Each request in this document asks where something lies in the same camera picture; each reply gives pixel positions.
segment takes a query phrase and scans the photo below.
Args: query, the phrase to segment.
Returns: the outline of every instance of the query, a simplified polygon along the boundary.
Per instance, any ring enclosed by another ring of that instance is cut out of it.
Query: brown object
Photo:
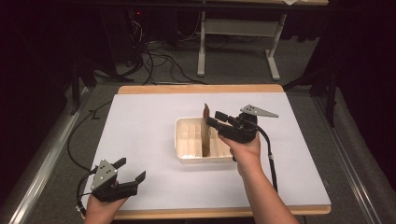
[[[207,117],[209,117],[209,107],[205,104],[201,125],[202,157],[210,156],[210,127],[206,124]]]

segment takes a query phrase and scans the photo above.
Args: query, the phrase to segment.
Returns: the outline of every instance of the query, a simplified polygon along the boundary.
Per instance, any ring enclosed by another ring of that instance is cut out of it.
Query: gray floor
[[[160,51],[172,57],[180,64],[183,72],[190,78],[207,84],[286,84],[299,77],[317,44],[316,41],[299,43],[295,39],[280,41],[276,51],[276,64],[281,80],[274,82],[270,78],[269,68],[263,57],[263,46],[267,39],[251,42],[252,38],[233,37],[225,47],[224,41],[216,39],[208,42],[206,50],[206,70],[204,77],[196,76],[198,46],[180,44],[177,48],[155,43],[149,46],[150,52]],[[163,58],[156,58],[149,84],[175,82],[183,76],[169,62],[162,64]],[[141,85],[148,77],[145,68],[131,75],[133,85]],[[32,186],[32,180],[38,174],[43,161],[67,129],[72,118],[77,123],[89,114],[89,110],[112,99],[119,86],[117,81],[98,78],[95,89],[85,93],[87,100],[79,110],[79,117],[70,116],[72,102],[69,101],[64,113],[54,125],[42,148],[37,151],[29,168],[21,177],[20,183],[2,207],[0,223],[8,223],[21,204],[26,190]],[[323,99],[309,96],[309,86],[297,87],[288,91],[290,104],[299,122],[304,138],[319,174],[332,201],[332,211],[325,216],[307,217],[308,223],[396,223],[395,192],[378,168],[363,139],[357,131],[353,118],[350,117],[342,94],[337,92],[334,115],[335,128],[329,127],[323,118]],[[74,133],[70,148],[73,156],[85,166],[92,165],[92,159],[106,122],[110,105],[96,113],[99,119],[85,120]],[[67,156],[65,146],[60,151],[59,160],[55,162],[51,175],[45,179],[45,187],[38,191],[35,206],[29,213],[26,223],[82,223],[76,211],[75,195],[78,181],[85,171],[78,168]],[[130,223],[183,223],[184,220],[131,221]],[[249,218],[235,219],[200,219],[189,220],[190,223],[251,223]]]

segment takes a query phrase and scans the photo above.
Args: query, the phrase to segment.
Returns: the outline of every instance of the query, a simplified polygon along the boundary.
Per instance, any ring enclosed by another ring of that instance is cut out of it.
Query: person's right hand
[[[262,172],[261,142],[259,133],[256,133],[256,137],[251,142],[245,144],[235,142],[234,140],[222,135],[219,135],[219,139],[230,147],[230,152],[238,163],[238,172],[242,177],[249,174],[249,172]]]

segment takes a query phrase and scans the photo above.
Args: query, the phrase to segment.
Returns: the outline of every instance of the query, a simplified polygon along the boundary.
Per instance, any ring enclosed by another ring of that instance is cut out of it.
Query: desk leg
[[[280,75],[276,68],[274,54],[277,47],[277,43],[279,42],[280,35],[282,34],[283,26],[285,25],[286,16],[287,16],[286,14],[282,14],[282,16],[280,17],[279,24],[276,27],[276,32],[273,38],[272,48],[265,51],[265,56],[267,58],[267,62],[270,67],[271,75],[274,81],[280,80]]]
[[[201,13],[201,47],[199,48],[198,55],[198,77],[205,75],[205,22],[206,13],[203,11]]]

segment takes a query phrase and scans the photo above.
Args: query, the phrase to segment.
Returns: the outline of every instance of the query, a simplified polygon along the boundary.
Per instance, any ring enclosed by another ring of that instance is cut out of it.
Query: background table
[[[278,119],[259,118],[259,125],[271,140],[280,197],[295,215],[330,212],[331,202],[280,86],[147,86],[120,88],[93,161],[126,157],[120,183],[147,171],[117,219],[251,216],[235,162],[188,164],[177,158],[176,120],[200,117],[204,103],[211,116],[216,110],[238,115],[248,104],[277,113]],[[266,150],[262,139],[263,169],[271,176]]]

